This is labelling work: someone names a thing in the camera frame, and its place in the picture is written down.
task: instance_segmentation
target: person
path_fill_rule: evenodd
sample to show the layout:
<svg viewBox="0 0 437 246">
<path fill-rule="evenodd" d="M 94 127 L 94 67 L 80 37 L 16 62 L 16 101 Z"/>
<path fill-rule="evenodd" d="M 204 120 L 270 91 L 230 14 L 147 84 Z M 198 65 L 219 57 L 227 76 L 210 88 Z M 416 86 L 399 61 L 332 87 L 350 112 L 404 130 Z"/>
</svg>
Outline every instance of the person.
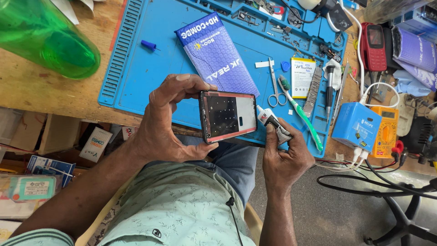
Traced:
<svg viewBox="0 0 437 246">
<path fill-rule="evenodd" d="M 171 129 L 177 103 L 210 89 L 217 87 L 198 75 L 168 75 L 149 95 L 138 132 L 38 208 L 2 246 L 73 246 L 139 170 L 99 245 L 255 245 L 245 236 L 243 215 L 254 188 L 258 148 L 178 139 Z M 315 162 L 302 133 L 279 121 L 294 138 L 288 142 L 288 153 L 280 152 L 274 127 L 267 125 L 267 208 L 261 246 L 297 245 L 290 191 Z M 207 155 L 212 162 L 202 161 Z"/>
</svg>

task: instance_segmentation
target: gray floor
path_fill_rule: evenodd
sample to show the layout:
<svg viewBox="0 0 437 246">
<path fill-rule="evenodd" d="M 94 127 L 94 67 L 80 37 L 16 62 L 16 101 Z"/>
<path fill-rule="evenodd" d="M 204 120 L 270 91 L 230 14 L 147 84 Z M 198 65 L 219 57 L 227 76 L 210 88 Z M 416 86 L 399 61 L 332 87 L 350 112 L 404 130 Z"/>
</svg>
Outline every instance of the gray floor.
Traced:
<svg viewBox="0 0 437 246">
<path fill-rule="evenodd" d="M 264 221 L 267 194 L 262 170 L 263 153 L 264 149 L 260 148 L 255 178 L 256 186 L 249 198 L 249 203 Z M 372 173 L 362 172 L 370 179 L 378 180 Z M 333 173 L 321 167 L 314 167 L 293 185 L 291 204 L 299 245 L 364 246 L 364 236 L 377 239 L 395 225 L 395 218 L 384 199 L 340 192 L 325 188 L 316 182 L 319 176 Z M 346 174 L 355 175 L 356 173 L 347 172 Z M 416 187 L 427 185 L 428 180 L 435 178 L 435 176 L 406 171 L 397 171 L 385 177 L 395 183 L 412 183 Z M 333 179 L 330 184 L 354 189 L 377 189 L 344 179 Z M 411 196 L 395 198 L 404 211 L 410 199 Z M 420 208 L 416 220 L 417 225 L 437 233 L 437 200 L 423 198 Z M 400 245 L 400 240 L 390 244 L 390 246 L 398 245 Z M 412 245 L 434 246 L 436 244 L 413 237 Z"/>
</svg>

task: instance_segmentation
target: scissors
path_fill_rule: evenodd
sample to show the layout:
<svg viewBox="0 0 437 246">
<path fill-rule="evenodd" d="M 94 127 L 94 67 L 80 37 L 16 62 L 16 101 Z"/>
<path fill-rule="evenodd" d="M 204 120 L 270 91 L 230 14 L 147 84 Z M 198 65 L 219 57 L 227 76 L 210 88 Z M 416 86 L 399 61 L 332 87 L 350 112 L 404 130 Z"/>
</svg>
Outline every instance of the scissors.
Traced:
<svg viewBox="0 0 437 246">
<path fill-rule="evenodd" d="M 269 105 L 270 105 L 270 107 L 276 107 L 276 105 L 279 103 L 279 105 L 285 105 L 285 104 L 287 104 L 287 101 L 288 101 L 288 99 L 287 99 L 287 96 L 285 95 L 285 93 L 278 93 L 277 92 L 277 86 L 276 86 L 276 78 L 275 78 L 275 75 L 274 75 L 274 70 L 273 70 L 273 66 L 272 66 L 272 63 L 271 63 L 271 60 L 270 60 L 270 57 L 269 57 L 269 65 L 270 65 L 270 74 L 271 74 L 271 76 L 272 76 L 272 81 L 273 81 L 273 89 L 274 89 L 274 94 L 273 95 L 270 95 L 268 98 L 267 98 L 267 101 L 269 102 Z M 280 103 L 279 102 L 279 95 L 284 95 L 284 97 L 285 97 L 285 102 L 284 103 Z M 275 105 L 272 105 L 271 103 L 270 103 L 270 98 L 271 97 L 274 97 L 275 99 L 276 99 L 276 103 L 275 103 Z"/>
</svg>

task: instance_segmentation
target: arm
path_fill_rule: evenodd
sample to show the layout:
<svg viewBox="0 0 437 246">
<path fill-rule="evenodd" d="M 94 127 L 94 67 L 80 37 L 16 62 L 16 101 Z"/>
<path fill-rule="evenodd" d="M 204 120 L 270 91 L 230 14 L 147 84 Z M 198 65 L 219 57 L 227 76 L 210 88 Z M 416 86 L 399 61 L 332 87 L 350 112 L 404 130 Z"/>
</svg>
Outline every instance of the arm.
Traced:
<svg viewBox="0 0 437 246">
<path fill-rule="evenodd" d="M 294 138 L 288 142 L 288 153 L 279 152 L 274 127 L 267 125 L 266 150 L 263 156 L 267 208 L 260 246 L 297 246 L 291 213 L 291 186 L 315 162 L 302 133 L 282 118 L 279 118 L 279 122 Z"/>
<path fill-rule="evenodd" d="M 115 192 L 154 160 L 184 162 L 205 158 L 218 143 L 185 146 L 171 130 L 171 115 L 184 98 L 217 89 L 198 75 L 172 74 L 149 96 L 138 132 L 76 182 L 47 201 L 11 235 L 42 228 L 60 230 L 76 240 L 93 223 Z"/>
</svg>

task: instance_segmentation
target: light green shirt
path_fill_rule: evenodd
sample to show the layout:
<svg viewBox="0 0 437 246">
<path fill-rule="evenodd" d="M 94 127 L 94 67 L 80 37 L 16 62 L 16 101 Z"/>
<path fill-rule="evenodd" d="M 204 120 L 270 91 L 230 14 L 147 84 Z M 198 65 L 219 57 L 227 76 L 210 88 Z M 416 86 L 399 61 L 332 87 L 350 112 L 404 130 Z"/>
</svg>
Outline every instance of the light green shirt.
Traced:
<svg viewBox="0 0 437 246">
<path fill-rule="evenodd" d="M 232 209 L 243 245 L 254 246 L 245 236 L 243 204 L 226 180 L 188 163 L 151 166 L 138 174 L 121 198 L 121 208 L 99 246 L 239 246 L 226 205 L 230 197 L 235 198 Z M 12 240 L 2 246 L 34 245 L 30 240 Z"/>
</svg>

